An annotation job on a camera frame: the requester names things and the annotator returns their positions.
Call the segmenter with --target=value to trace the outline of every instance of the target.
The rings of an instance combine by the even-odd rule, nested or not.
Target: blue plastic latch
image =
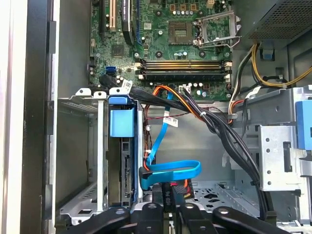
[[[110,136],[134,137],[135,136],[135,110],[111,110]]]
[[[312,100],[296,103],[298,148],[312,150]]]
[[[110,105],[127,105],[128,98],[127,97],[109,97],[108,103]]]

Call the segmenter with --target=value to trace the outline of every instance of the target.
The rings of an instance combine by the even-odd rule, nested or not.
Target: label
[[[144,28],[144,30],[151,30],[152,29],[152,24],[151,23],[144,23],[143,28]]]
[[[126,92],[127,94],[129,94],[129,93],[130,93],[130,90],[131,90],[131,88],[132,88],[132,84],[133,84],[132,80],[126,80],[126,79],[124,79],[123,82],[122,82],[122,86],[121,86],[121,87],[125,90],[125,92]]]
[[[174,127],[176,127],[176,128],[177,128],[177,126],[178,126],[178,121],[177,121],[176,118],[165,117],[163,122],[164,122],[164,123],[167,123],[167,124],[169,124],[169,125],[171,125],[171,126],[174,126]]]
[[[250,98],[252,95],[256,95],[260,89],[261,89],[261,86],[255,87],[250,93],[247,94],[245,99]]]

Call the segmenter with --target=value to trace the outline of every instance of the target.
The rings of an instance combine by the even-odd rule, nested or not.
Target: pci slot
[[[117,0],[110,0],[109,2],[109,29],[111,32],[117,30]]]

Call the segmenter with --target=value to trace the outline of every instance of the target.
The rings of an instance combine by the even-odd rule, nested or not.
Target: yellow wire
[[[191,196],[191,194],[186,194],[184,195],[184,198],[188,198],[189,196]]]
[[[305,73],[303,73],[302,75],[298,76],[296,79],[289,81],[287,83],[284,84],[274,84],[274,83],[270,83],[267,82],[265,80],[262,79],[261,75],[258,72],[258,68],[257,68],[257,64],[256,64],[256,53],[257,53],[257,48],[256,46],[253,48],[253,52],[252,52],[252,64],[253,64],[253,69],[254,72],[257,76],[257,78],[265,85],[268,86],[277,86],[277,87],[284,87],[284,86],[288,86],[288,85],[292,85],[297,83],[298,81],[302,80],[303,78],[305,78],[310,72],[312,72],[312,67],[310,67]]]

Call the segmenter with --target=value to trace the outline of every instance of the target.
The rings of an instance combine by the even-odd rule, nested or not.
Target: cable tie
[[[202,113],[200,113],[200,117],[202,117],[202,115],[205,115],[206,114],[206,112],[205,111],[203,111]]]
[[[251,184],[252,186],[256,186],[256,185],[260,184],[260,180],[251,181],[250,184]]]

